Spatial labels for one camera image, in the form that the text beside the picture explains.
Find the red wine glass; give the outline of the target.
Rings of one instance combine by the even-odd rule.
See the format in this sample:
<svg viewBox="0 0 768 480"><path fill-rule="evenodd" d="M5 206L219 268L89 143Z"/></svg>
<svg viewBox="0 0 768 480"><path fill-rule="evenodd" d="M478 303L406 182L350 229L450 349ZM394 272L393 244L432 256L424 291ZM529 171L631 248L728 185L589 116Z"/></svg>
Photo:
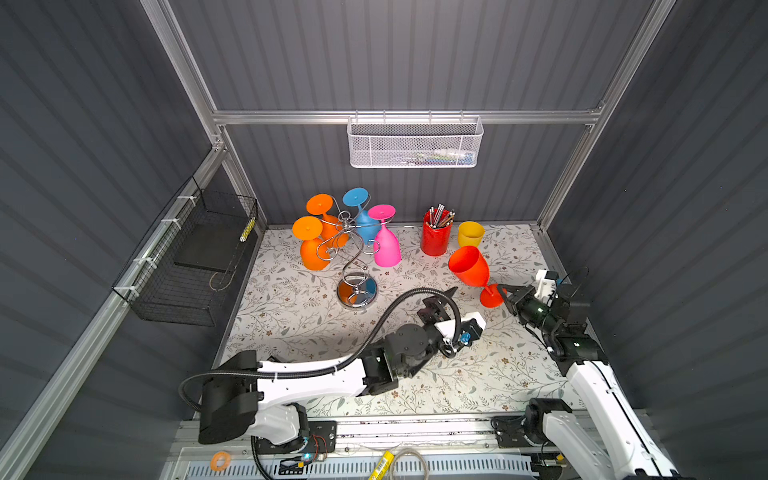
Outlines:
<svg viewBox="0 0 768 480"><path fill-rule="evenodd" d="M461 282L482 289L480 302L484 307L496 308L502 305L498 285L490 283L489 266L477 247L460 247L451 255L448 268Z"/></svg>

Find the yellow wine glass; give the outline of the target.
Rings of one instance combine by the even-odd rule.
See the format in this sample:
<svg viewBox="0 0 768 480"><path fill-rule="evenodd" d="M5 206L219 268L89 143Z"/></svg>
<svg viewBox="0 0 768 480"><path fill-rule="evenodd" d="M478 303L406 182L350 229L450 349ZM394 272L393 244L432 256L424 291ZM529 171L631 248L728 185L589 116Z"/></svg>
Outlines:
<svg viewBox="0 0 768 480"><path fill-rule="evenodd" d="M458 244L460 247L478 247L484 238L484 227L474 221L462 222L458 230Z"/></svg>

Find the pink wine glass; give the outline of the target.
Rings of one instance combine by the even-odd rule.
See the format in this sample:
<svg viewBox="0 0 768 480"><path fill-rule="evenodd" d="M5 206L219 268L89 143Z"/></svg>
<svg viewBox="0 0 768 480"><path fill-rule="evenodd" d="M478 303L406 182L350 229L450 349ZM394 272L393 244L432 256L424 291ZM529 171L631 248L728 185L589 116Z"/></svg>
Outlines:
<svg viewBox="0 0 768 480"><path fill-rule="evenodd" d="M369 210L369 216L380 222L380 230L375 237L378 249L374 254L374 259L376 264L382 268L395 267L402 260L399 240L387 227L387 221L395 215L395 207L389 204L376 205Z"/></svg>

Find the chrome wine glass rack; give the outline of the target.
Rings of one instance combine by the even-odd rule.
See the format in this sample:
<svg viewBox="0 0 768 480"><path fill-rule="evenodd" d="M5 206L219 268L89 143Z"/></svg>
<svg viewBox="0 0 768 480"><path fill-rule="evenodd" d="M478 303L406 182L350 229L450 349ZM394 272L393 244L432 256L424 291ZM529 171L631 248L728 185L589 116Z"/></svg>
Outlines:
<svg viewBox="0 0 768 480"><path fill-rule="evenodd" d="M349 235L349 241L340 249L320 247L318 253L329 261L340 258L343 262L341 279L336 287L338 301L348 309L364 310L376 300L378 293L370 262L365 258L374 252L356 233L355 219L348 210L338 209L336 217L342 223L342 232Z"/></svg>

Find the orange wine glass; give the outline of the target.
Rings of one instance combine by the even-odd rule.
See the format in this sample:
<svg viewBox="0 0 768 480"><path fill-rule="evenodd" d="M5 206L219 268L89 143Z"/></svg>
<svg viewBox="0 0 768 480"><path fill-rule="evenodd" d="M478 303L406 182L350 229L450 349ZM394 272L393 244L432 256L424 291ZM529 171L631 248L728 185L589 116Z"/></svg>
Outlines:
<svg viewBox="0 0 768 480"><path fill-rule="evenodd" d="M342 223L336 216L330 215L330 210L335 205L335 199L329 194L317 194L311 197L306 210L311 216L321 220L323 231L321 238L325 247L343 248L349 241L349 235L342 232Z"/></svg>
<svg viewBox="0 0 768 480"><path fill-rule="evenodd" d="M320 247L325 247L321 238L323 225L315 216L303 216L297 219L292 226L293 235L302 241L300 257L305 268L311 271L325 269L330 261L318 253Z"/></svg>

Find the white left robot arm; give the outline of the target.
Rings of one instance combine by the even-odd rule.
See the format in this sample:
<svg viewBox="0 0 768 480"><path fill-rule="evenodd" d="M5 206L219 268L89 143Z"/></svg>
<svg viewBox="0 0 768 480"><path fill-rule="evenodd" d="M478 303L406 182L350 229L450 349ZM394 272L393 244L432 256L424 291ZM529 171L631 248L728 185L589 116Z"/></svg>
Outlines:
<svg viewBox="0 0 768 480"><path fill-rule="evenodd" d="M435 356L455 357L486 328L478 312L462 315L451 290L415 288L393 301L352 354L327 361L283 363L241 351L219 367L184 380L202 385L192 404L198 441L225 443L243 435L277 447L300 447L310 436L304 401L317 397L376 396L416 376Z"/></svg>

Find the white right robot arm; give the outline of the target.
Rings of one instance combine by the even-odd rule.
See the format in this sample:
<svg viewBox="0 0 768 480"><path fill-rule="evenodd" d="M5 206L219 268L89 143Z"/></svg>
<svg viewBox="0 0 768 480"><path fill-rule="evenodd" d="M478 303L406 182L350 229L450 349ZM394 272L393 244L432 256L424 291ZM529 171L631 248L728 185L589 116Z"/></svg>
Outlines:
<svg viewBox="0 0 768 480"><path fill-rule="evenodd" d="M534 445L557 447L580 479L681 479L635 413L599 344L572 333L536 288L499 284L504 305L527 330L536 328L560 373L577 392L602 442L597 443L560 399L528 402L522 431Z"/></svg>

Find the blue wine glass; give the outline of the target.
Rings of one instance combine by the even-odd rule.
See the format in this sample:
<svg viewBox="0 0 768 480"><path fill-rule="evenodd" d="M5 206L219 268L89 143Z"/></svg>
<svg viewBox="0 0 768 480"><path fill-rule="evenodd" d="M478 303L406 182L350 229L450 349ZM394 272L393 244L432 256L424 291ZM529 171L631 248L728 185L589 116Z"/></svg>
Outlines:
<svg viewBox="0 0 768 480"><path fill-rule="evenodd" d="M381 228L380 222L370 217L367 205L370 202L370 194L363 187L355 187L346 192L342 198L347 207L356 207L355 231L363 240L365 246L372 246Z"/></svg>

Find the red pencil cup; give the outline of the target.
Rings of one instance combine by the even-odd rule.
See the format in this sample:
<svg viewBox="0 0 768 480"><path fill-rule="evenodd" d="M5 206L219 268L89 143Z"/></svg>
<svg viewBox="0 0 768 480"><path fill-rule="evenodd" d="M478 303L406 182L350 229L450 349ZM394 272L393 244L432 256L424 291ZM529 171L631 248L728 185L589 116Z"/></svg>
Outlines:
<svg viewBox="0 0 768 480"><path fill-rule="evenodd" d="M426 255L438 257L448 249L452 225L432 228L429 220L430 214L426 212L422 221L421 250Z"/></svg>

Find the yellow marker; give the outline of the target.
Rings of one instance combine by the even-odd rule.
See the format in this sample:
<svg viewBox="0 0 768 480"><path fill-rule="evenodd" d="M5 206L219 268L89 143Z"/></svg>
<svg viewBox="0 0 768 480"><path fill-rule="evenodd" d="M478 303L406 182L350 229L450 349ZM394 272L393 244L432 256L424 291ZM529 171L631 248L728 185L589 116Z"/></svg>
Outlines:
<svg viewBox="0 0 768 480"><path fill-rule="evenodd" d="M395 455L391 451L385 451L376 465L374 466L368 480L382 480L384 479L392 464L394 463Z"/></svg>

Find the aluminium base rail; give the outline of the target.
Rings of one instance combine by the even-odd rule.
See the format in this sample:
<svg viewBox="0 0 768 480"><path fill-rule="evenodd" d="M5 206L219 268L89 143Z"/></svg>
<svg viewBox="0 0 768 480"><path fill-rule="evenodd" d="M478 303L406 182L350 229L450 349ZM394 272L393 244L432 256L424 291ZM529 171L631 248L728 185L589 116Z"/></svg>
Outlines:
<svg viewBox="0 0 768 480"><path fill-rule="evenodd" d="M647 412L636 410L635 413L651 438L662 450L665 450L661 437L656 432ZM587 411L577 409L573 414L587 433L602 446L602 439ZM334 453L357 454L365 450L378 451L402 446L469 447L473 451L493 450L498 447L498 442L494 433L496 430L491 426L492 418L522 416L523 412L502 411L402 416L341 416L311 420L336 422L336 431L333 436ZM170 447L169 456L183 453L210 457L214 452L223 450L234 457L250 452L250 441L247 436L216 445L199 444L197 442L198 423L197 421L181 422Z"/></svg>

